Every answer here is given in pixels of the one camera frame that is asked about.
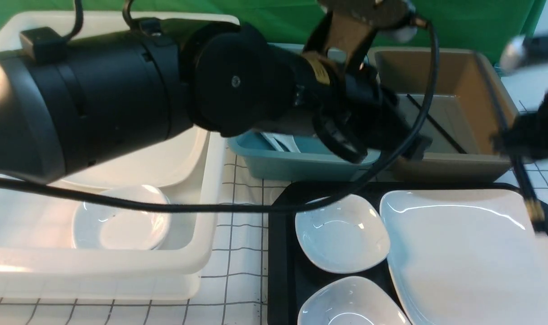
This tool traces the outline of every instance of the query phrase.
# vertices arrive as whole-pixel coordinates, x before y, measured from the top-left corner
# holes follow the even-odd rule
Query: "green curtain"
[[[414,0],[442,47],[476,49],[496,62],[511,37],[532,33],[545,0]],[[121,10],[123,0],[84,0],[86,10]],[[71,0],[0,0],[0,28],[29,10],[72,10]],[[225,13],[256,26],[271,42],[304,43],[323,16],[315,0],[135,0],[134,10]],[[396,45],[379,39],[380,45]],[[426,33],[410,45],[427,46]]]

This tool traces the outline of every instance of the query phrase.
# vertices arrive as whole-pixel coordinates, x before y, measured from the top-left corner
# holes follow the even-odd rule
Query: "white bowl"
[[[324,208],[300,212],[295,218],[300,247],[318,268],[346,274],[369,269],[382,262],[390,238],[381,217],[358,195]]]
[[[374,282],[349,276],[313,294],[300,308],[297,325],[410,325]]]
[[[101,193],[109,197],[168,204],[150,185],[123,187]],[[155,214],[83,202],[74,215],[72,237],[78,249],[157,249],[169,231],[170,214]]]

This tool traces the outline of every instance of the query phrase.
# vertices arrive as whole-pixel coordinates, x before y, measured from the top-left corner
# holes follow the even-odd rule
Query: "white utensil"
[[[169,203],[160,189],[150,185],[107,190],[101,194],[149,203]],[[166,237],[169,225],[169,214],[83,202],[74,215],[73,245],[78,249],[157,249]]]
[[[355,273],[382,262],[390,238],[381,217],[358,195],[295,218],[300,247],[310,261],[331,273]]]
[[[302,305],[297,325],[410,325],[374,282],[349,276],[332,282]]]
[[[387,257],[414,325],[548,325],[548,255],[520,194],[393,191]]]
[[[272,146],[272,148],[274,148],[276,151],[286,152],[286,150],[284,150],[284,149],[282,148],[282,146],[280,146],[280,144],[278,143],[278,141],[276,140],[276,138],[274,138],[274,134],[273,134],[273,133],[265,133],[265,132],[262,132],[261,135],[264,137],[264,139],[266,139],[266,141],[268,141],[268,143],[270,144],[270,146]]]
[[[296,141],[294,140],[294,136],[277,134],[277,133],[266,133],[266,132],[262,132],[262,136],[277,151],[280,151],[280,152],[286,151],[282,148],[282,146],[280,146],[280,144],[282,144],[284,147],[286,147],[288,152],[293,152],[293,153],[300,152],[300,149],[298,148],[298,146],[296,145]]]

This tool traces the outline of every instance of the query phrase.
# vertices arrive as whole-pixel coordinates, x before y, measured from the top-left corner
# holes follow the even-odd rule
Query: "black cable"
[[[418,103],[412,95],[406,94],[406,98],[408,98],[412,105],[420,111],[420,103]],[[445,140],[447,140],[447,142],[449,142],[451,146],[453,146],[456,152],[466,154],[464,148],[461,147],[460,144],[458,144],[458,142],[449,134],[449,132],[447,132],[447,130],[445,130],[445,128],[443,128],[430,114],[427,116],[427,121],[431,122],[432,126],[435,127],[435,129],[443,136],[443,138],[445,138]]]
[[[134,0],[125,0],[124,8],[121,11],[122,17],[124,17],[125,24],[132,29],[135,25],[134,19],[131,17],[131,6],[134,3]]]
[[[82,30],[84,26],[84,7],[82,6],[82,0],[74,0],[74,10],[75,10],[75,22],[74,27],[71,29],[70,33],[63,37],[64,41],[69,42]]]
[[[0,189],[22,191],[26,193],[47,195],[50,197],[63,198],[75,201],[85,201],[92,204],[113,206],[117,208],[130,209],[130,210],[142,210],[150,212],[166,212],[166,213],[214,213],[214,212],[227,212],[227,213],[250,213],[250,214],[268,214],[268,213],[293,213],[303,212],[309,210],[315,210],[328,206],[341,200],[342,198],[357,192],[367,185],[371,179],[376,177],[378,173],[388,168],[394,161],[405,152],[412,144],[414,138],[424,125],[427,119],[429,109],[431,108],[432,99],[435,95],[435,88],[437,86],[437,76],[439,70],[439,41],[435,28],[426,20],[417,17],[414,21],[418,27],[429,31],[431,37],[431,67],[430,76],[428,80],[427,90],[425,91],[423,108],[415,120],[413,127],[410,130],[409,135],[404,139],[402,144],[398,146],[397,150],[393,151],[384,160],[377,161],[366,173],[354,181],[351,185],[345,189],[340,190],[338,193],[333,194],[320,201],[299,204],[299,205],[280,205],[280,206],[268,206],[268,205],[185,205],[185,204],[151,204],[144,202],[136,202],[130,200],[123,200],[119,198],[106,197],[99,194],[86,193],[82,191],[59,189],[57,187],[51,187],[47,185],[37,185],[34,183],[28,183],[24,181],[14,181],[11,179],[0,178]]]

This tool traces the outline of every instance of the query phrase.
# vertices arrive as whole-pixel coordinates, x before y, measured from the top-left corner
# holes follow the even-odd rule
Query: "brown container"
[[[509,123],[518,115],[499,76],[481,56],[493,90]],[[412,124],[418,109],[406,98],[411,94],[423,102],[429,76],[430,49],[375,48],[369,61],[377,67],[384,86],[400,97],[400,110]],[[431,117],[460,144],[467,154],[459,154],[433,125],[426,121],[421,134],[433,139],[421,161],[398,159],[392,172],[400,181],[495,181],[511,167],[509,160],[497,156],[489,140],[497,133],[495,114],[483,76],[478,72],[474,52],[441,49],[437,91],[430,109]]]

